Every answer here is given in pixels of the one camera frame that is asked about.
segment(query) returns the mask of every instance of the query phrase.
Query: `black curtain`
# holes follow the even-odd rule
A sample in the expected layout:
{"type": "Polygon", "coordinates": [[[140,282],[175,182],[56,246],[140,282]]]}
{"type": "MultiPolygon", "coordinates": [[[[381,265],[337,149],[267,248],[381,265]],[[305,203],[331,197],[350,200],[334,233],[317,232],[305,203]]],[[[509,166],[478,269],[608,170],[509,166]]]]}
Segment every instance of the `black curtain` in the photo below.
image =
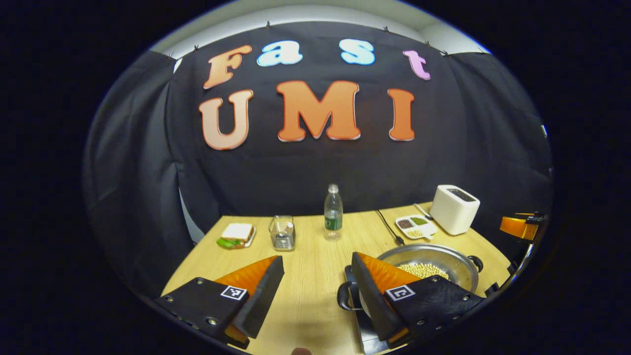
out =
{"type": "Polygon", "coordinates": [[[464,105],[467,179],[480,199],[472,228],[516,264],[529,241],[499,230],[502,216],[552,206],[552,162],[542,119],[525,89],[490,54],[445,57],[464,105]]]}
{"type": "Polygon", "coordinates": [[[121,279],[154,297],[192,249],[164,125],[174,64],[155,52],[138,58],[105,96],[84,154],[95,235],[121,279]]]}

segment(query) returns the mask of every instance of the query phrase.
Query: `table surface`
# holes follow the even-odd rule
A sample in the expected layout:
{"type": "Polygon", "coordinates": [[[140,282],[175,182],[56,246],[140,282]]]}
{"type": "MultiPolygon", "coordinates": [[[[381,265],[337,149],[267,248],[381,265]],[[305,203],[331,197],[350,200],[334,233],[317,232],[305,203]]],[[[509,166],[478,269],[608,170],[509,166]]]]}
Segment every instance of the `table surface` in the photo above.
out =
{"type": "MultiPolygon", "coordinates": [[[[429,211],[431,205],[431,202],[420,204],[425,211],[429,211]]],[[[475,292],[478,296],[485,297],[484,290],[495,282],[501,286],[510,276],[508,259],[474,230],[450,236],[431,222],[438,227],[433,240],[412,240],[403,235],[394,220],[421,214],[416,207],[410,205],[380,211],[390,228],[406,244],[440,244],[482,259],[484,269],[475,292]]],[[[281,255],[285,275],[259,335],[250,339],[247,352],[289,355],[296,347],[306,347],[313,355],[362,354],[355,315],[338,306],[336,295],[339,285],[346,281],[344,267],[350,265],[354,251],[378,257],[397,247],[379,214],[374,210],[344,214],[341,238],[337,241],[325,239],[322,215],[294,217],[296,247],[293,251],[274,250],[268,232],[270,220],[271,216],[223,216],[180,264],[162,295],[195,277],[215,280],[261,259],[281,255]],[[249,248],[226,250],[215,242],[224,228],[233,222],[251,223],[256,227],[249,248]]]]}

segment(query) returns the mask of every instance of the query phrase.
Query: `white tray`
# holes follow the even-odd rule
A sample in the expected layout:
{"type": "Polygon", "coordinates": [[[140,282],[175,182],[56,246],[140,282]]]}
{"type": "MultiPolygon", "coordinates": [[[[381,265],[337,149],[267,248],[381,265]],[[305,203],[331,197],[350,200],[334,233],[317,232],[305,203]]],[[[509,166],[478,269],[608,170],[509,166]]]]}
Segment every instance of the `white tray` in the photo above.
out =
{"type": "Polygon", "coordinates": [[[400,217],[400,218],[397,218],[394,221],[394,223],[399,228],[399,230],[406,237],[408,237],[410,239],[426,238],[426,239],[432,240],[433,239],[432,234],[438,232],[438,228],[436,228],[434,223],[432,223],[429,220],[427,220],[427,218],[425,218],[424,215],[409,215],[409,216],[405,216],[405,217],[400,217]],[[418,226],[411,220],[412,217],[420,218],[420,219],[424,220],[427,223],[423,224],[422,226],[418,226]],[[399,226],[399,221],[401,221],[401,220],[408,220],[408,222],[410,222],[412,227],[402,228],[401,226],[399,226]]]}
{"type": "Polygon", "coordinates": [[[252,226],[252,229],[254,230],[254,232],[252,232],[252,237],[250,238],[250,240],[247,241],[247,243],[243,244],[244,248],[250,246],[252,244],[252,241],[254,240],[254,236],[256,235],[256,227],[252,226]]]}

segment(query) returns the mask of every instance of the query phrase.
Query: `stove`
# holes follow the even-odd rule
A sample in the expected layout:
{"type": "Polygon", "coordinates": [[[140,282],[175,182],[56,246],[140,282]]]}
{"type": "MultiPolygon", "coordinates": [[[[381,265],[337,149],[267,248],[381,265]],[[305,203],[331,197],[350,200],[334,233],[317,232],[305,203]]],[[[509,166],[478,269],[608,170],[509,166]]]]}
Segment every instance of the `stove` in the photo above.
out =
{"type": "MultiPolygon", "coordinates": [[[[351,295],[350,301],[352,303],[352,306],[354,308],[360,308],[362,304],[359,300],[359,287],[357,286],[357,282],[355,280],[355,276],[353,276],[350,265],[344,268],[344,274],[346,275],[346,280],[352,282],[351,286],[349,287],[349,292],[351,295]]],[[[388,347],[388,343],[385,340],[379,340],[379,336],[372,328],[370,317],[366,314],[365,311],[354,311],[353,313],[355,314],[357,327],[359,328],[362,341],[362,351],[364,354],[373,355],[378,352],[390,349],[388,347]]]]}

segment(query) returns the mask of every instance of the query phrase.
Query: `black cord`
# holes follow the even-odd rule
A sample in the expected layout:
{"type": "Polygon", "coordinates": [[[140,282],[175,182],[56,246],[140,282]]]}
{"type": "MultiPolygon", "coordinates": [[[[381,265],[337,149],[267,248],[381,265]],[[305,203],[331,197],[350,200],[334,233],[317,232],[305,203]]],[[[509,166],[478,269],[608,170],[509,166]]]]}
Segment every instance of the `black cord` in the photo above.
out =
{"type": "Polygon", "coordinates": [[[384,224],[386,225],[386,227],[388,227],[388,230],[394,236],[394,239],[396,240],[397,244],[405,245],[405,242],[403,241],[403,238],[401,238],[398,235],[396,235],[396,233],[392,230],[392,228],[390,228],[390,225],[386,222],[386,219],[384,218],[384,215],[381,214],[381,211],[379,211],[379,210],[375,210],[375,211],[379,214],[379,216],[381,217],[381,220],[384,221],[384,224]]]}

